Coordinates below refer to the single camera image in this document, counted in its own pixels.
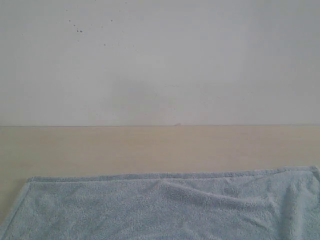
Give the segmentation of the light blue terry towel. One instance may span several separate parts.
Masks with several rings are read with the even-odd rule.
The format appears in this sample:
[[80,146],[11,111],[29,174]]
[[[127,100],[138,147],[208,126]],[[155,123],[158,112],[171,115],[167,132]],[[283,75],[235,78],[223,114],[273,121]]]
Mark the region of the light blue terry towel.
[[3,240],[317,240],[320,170],[29,178]]

